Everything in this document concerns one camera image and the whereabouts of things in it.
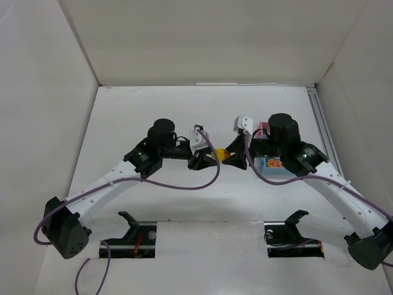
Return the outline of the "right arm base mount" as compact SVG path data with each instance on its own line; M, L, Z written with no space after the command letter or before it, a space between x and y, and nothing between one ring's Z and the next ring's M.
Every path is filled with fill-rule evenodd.
M296 228L301 218L308 216L298 210L285 221L264 222L264 241L269 258L324 258L322 243L302 237Z

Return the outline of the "orange flower print lego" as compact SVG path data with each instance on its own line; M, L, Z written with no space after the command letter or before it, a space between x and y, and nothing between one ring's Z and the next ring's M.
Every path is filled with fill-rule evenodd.
M283 168L283 164L279 159L271 158L266 161L266 167L268 168Z

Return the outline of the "yellow curved lego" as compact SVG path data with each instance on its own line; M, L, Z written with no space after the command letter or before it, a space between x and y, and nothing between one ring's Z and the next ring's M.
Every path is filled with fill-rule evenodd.
M220 162L223 162L224 160L226 160L231 156L231 153L226 149L216 149L216 154Z

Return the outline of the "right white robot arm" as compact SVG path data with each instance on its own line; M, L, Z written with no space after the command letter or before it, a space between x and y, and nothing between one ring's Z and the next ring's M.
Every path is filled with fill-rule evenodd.
M233 126L238 135L227 147L231 156L223 163L243 170L251 167L262 181L274 186L276 182L266 179L254 160L279 157L284 168L294 174L279 185L303 181L341 214L326 221L308 211L296 211L282 225L288 243L319 240L347 250L365 269L374 270L383 264L392 253L392 216L357 192L320 149L302 141L298 123L290 115L273 114L268 126L265 137L254 138L252 119L238 116Z

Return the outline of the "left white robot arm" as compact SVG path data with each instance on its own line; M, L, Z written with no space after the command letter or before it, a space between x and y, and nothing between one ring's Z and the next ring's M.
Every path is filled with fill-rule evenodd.
M35 232L42 232L63 259L77 256L90 242L112 238L130 241L139 224L129 213L120 211L111 219L96 218L97 212L137 184L163 187L150 176L161 169L165 159L185 160L191 170L199 170L202 160L210 167L219 167L218 159L210 158L207 149L213 151L214 147L202 126L195 125L188 138L179 140L174 123L158 119L147 136L93 185L64 200L51 198Z

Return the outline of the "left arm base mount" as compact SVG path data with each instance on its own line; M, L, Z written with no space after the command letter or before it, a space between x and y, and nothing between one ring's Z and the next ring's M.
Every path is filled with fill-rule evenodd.
M157 222L137 221L126 211L119 215L127 222L128 230L120 238L106 240L111 259L153 259L157 237Z

